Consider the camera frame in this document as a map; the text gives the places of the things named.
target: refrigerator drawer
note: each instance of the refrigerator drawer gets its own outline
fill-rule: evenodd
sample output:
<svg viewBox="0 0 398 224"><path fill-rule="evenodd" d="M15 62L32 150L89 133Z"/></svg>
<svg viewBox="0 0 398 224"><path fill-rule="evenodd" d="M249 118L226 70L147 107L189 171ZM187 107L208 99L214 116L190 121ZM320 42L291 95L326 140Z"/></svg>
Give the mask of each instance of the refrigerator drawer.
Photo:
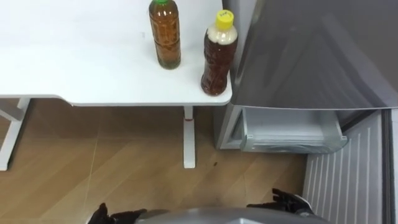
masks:
<svg viewBox="0 0 398 224"><path fill-rule="evenodd" d="M245 152L331 153L347 143L334 111L243 108L239 135Z"/></svg>

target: brown liquid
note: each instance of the brown liquid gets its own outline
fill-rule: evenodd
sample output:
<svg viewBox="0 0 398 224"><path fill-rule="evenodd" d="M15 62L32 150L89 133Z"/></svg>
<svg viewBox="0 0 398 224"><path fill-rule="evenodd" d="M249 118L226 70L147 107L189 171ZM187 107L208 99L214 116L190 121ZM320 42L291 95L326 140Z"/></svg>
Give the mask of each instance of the brown liquid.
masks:
<svg viewBox="0 0 398 224"><path fill-rule="evenodd" d="M165 3L152 1L149 16L159 64L166 69L177 68L181 61L177 5L172 0Z"/></svg>
<svg viewBox="0 0 398 224"><path fill-rule="evenodd" d="M227 75L234 59L238 39L232 44L221 45L205 36L205 72L201 78L201 88L205 93L216 96L225 91Z"/></svg>

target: table leg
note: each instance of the table leg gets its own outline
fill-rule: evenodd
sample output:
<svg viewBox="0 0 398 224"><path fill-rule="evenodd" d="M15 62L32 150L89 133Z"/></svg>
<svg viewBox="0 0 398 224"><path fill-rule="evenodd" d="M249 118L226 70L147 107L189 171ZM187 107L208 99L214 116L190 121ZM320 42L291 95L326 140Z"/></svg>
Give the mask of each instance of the table leg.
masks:
<svg viewBox="0 0 398 224"><path fill-rule="evenodd" d="M195 121L193 107L184 106L184 168L195 168Z"/></svg>
<svg viewBox="0 0 398 224"><path fill-rule="evenodd" d="M0 99L0 116L11 121L0 149L0 171L8 169L8 162L17 141L22 122L24 121L29 102L30 98L21 98L18 102L18 106L15 107L7 100Z"/></svg>

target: plastic bottle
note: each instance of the plastic bottle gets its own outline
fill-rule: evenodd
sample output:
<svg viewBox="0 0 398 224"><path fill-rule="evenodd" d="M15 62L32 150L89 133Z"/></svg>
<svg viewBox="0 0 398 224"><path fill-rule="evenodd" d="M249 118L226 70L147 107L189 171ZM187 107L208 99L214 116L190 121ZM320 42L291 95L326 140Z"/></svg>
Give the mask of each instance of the plastic bottle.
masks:
<svg viewBox="0 0 398 224"><path fill-rule="evenodd" d="M181 61L181 50L176 3L173 0L152 0L149 17L159 64L166 69L177 68Z"/></svg>
<svg viewBox="0 0 398 224"><path fill-rule="evenodd" d="M229 10L221 10L217 13L216 23L206 31L206 64L201 87L212 96L224 92L227 85L228 71L238 45L238 32L233 22L234 14Z"/></svg>

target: wooden floor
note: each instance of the wooden floor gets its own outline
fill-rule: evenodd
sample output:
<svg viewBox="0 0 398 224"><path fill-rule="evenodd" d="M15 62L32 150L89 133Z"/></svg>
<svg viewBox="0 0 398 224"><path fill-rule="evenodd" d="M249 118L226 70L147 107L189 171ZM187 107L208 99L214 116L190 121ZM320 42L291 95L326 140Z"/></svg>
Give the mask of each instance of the wooden floor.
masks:
<svg viewBox="0 0 398 224"><path fill-rule="evenodd" d="M101 202L178 210L267 202L272 187L301 194L304 156L216 151L211 108L196 108L197 168L183 169L182 114L34 100L0 172L0 224L82 224Z"/></svg>

